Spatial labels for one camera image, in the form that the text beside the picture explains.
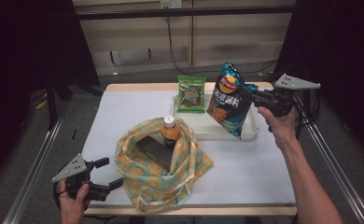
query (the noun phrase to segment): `black rectangular object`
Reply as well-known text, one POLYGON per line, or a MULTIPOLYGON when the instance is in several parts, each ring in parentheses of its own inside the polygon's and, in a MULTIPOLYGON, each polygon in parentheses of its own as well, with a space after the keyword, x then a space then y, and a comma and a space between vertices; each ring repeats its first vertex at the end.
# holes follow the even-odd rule
POLYGON ((173 152, 167 147, 156 141, 151 136, 141 139, 135 143, 135 146, 138 150, 156 162, 162 169, 170 172, 173 152))

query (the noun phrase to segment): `forearm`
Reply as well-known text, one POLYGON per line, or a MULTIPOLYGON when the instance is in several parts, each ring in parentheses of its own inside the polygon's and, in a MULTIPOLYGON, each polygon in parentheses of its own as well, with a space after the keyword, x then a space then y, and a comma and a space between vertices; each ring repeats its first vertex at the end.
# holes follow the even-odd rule
POLYGON ((343 223, 339 212, 318 182, 298 140, 281 146, 295 192, 299 220, 307 223, 343 223))

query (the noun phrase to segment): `human arm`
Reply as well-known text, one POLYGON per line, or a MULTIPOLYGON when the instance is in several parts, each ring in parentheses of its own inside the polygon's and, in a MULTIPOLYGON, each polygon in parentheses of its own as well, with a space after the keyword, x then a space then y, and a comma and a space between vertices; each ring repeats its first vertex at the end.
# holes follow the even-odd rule
POLYGON ((66 191, 65 179, 59 183, 60 192, 59 196, 61 207, 61 223, 62 224, 78 224, 83 220, 85 208, 89 205, 90 201, 85 200, 86 195, 89 193, 89 184, 84 184, 77 192, 77 198, 72 199, 66 191))
POLYGON ((275 143, 284 156, 300 223, 343 223, 339 211, 317 180, 295 136, 296 111, 292 109, 287 116, 279 119, 265 107, 260 107, 259 112, 272 127, 275 143))

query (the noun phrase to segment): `bottle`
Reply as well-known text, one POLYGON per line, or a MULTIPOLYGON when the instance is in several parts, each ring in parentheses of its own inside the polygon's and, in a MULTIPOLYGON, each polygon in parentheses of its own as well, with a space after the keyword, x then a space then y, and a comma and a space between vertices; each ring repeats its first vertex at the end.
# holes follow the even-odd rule
POLYGON ((164 124, 160 128, 160 132, 164 138, 164 145, 168 149, 174 150, 176 140, 179 138, 180 130, 181 126, 179 123, 175 122, 173 116, 166 116, 164 118, 164 124))

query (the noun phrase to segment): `green packet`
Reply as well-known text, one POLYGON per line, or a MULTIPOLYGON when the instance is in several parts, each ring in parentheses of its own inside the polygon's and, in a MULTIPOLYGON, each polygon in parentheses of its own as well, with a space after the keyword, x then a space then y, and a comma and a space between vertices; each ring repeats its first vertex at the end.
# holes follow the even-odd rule
POLYGON ((178 76, 178 110, 184 113, 204 113, 205 77, 178 76))

